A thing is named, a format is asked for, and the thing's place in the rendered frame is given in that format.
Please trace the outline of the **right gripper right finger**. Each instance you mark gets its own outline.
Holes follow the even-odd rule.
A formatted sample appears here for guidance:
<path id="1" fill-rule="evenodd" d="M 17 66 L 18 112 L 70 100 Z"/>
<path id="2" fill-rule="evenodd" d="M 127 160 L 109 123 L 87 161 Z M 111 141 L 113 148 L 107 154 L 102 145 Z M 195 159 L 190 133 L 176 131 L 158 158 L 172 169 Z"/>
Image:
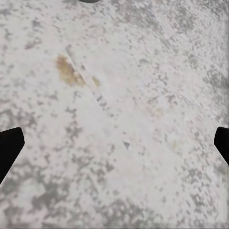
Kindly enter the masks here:
<path id="1" fill-rule="evenodd" d="M 229 165 L 229 129 L 218 127 L 214 144 Z"/>

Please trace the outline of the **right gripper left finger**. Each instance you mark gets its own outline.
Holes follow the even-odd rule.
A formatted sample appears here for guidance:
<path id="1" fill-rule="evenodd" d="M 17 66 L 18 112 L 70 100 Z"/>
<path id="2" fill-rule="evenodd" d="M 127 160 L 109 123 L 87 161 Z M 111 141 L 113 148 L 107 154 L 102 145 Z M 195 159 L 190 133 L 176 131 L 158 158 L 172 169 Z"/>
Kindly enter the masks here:
<path id="1" fill-rule="evenodd" d="M 21 127 L 0 132 L 0 184 L 25 145 Z"/>

